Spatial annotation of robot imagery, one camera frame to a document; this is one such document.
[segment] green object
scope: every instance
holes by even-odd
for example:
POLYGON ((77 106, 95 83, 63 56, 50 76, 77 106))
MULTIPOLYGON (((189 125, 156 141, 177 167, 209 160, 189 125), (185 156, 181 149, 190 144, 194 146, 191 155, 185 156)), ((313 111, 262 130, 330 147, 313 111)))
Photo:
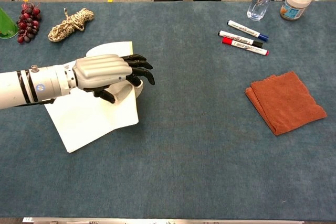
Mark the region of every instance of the green object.
POLYGON ((17 34, 17 25, 0 7, 0 39, 9 39, 17 34))

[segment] robotic arm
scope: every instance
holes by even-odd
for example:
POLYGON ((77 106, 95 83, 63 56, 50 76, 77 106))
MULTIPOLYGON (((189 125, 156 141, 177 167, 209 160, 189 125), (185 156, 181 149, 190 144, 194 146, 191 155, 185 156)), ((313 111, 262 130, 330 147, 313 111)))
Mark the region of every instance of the robotic arm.
POLYGON ((138 76, 145 76, 155 85, 153 75, 147 70, 152 68, 141 55, 99 55, 77 59, 72 68, 33 65, 29 70, 0 73, 0 109, 53 103, 76 87, 115 103, 113 94, 106 91, 110 85, 127 80, 139 87, 142 81, 138 76))

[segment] marker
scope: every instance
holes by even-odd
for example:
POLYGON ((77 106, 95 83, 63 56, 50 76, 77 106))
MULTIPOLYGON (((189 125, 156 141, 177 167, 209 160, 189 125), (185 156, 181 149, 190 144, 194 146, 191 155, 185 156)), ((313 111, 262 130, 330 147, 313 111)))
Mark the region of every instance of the marker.
POLYGON ((244 44, 238 41, 234 41, 232 39, 229 38, 223 38, 222 43, 234 46, 234 47, 240 47, 243 48, 245 50, 251 51, 251 52, 256 52, 257 54, 261 54, 261 55, 268 55, 268 50, 262 49, 262 48, 258 48, 258 47, 254 47, 248 44, 244 44))
POLYGON ((246 26, 243 26, 243 25, 241 25, 241 24, 238 24, 238 23, 236 23, 236 22, 234 22, 234 21, 232 21, 232 20, 229 20, 229 21, 227 22, 227 24, 228 24, 229 26, 232 26, 232 27, 234 27, 234 28, 240 30, 240 31, 243 31, 243 32, 245 32, 245 33, 247 33, 247 34, 250 34, 250 35, 254 36, 254 37, 257 37, 258 39, 261 39, 261 40, 263 40, 263 41, 268 41, 268 36, 263 35, 263 34, 261 34, 261 33, 258 33, 257 31, 254 31, 254 30, 252 30, 252 29, 250 29, 250 28, 247 28, 246 26))
POLYGON ((247 39, 247 38, 244 38, 244 37, 241 37, 241 36, 238 36, 238 35, 234 35, 234 34, 226 32, 226 31, 219 31, 218 35, 222 36, 222 37, 229 38, 229 39, 233 39, 233 40, 245 43, 245 44, 249 44, 249 45, 252 45, 252 46, 255 46, 255 47, 262 48, 262 43, 261 42, 257 42, 257 41, 254 41, 252 39, 247 39))

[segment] red marker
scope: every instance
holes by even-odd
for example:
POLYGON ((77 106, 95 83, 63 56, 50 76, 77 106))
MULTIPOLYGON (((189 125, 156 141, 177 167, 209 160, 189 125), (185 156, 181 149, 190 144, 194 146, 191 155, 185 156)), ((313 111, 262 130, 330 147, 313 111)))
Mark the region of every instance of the red marker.
POLYGON ((245 43, 241 43, 238 41, 234 41, 232 39, 229 38, 223 38, 222 43, 234 46, 234 47, 240 47, 243 48, 245 50, 251 51, 251 52, 256 52, 257 54, 261 54, 261 55, 268 55, 268 50, 262 49, 262 48, 258 48, 258 47, 254 47, 245 43))

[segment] black robotic finger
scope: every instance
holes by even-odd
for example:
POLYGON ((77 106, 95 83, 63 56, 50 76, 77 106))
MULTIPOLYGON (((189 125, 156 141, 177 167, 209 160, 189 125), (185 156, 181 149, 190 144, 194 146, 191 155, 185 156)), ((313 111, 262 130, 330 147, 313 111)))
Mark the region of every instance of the black robotic finger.
POLYGON ((145 57, 143 57, 142 55, 138 55, 138 54, 122 56, 122 58, 125 61, 128 61, 128 60, 147 60, 145 57))
POLYGON ((150 73, 147 69, 132 68, 132 73, 135 74, 136 76, 145 76, 151 85, 155 85, 154 77, 152 73, 150 73))
POLYGON ((127 63, 130 67, 153 69, 153 67, 145 60, 128 60, 127 63))
POLYGON ((100 97, 101 99, 104 99, 104 100, 106 100, 110 103, 115 103, 116 102, 116 99, 114 98, 113 94, 111 94, 110 92, 108 92, 106 90, 94 91, 93 96, 94 97, 100 97))
POLYGON ((126 80, 128 80, 135 87, 138 87, 141 84, 140 79, 138 77, 136 77, 135 74, 130 74, 129 76, 126 76, 126 80))

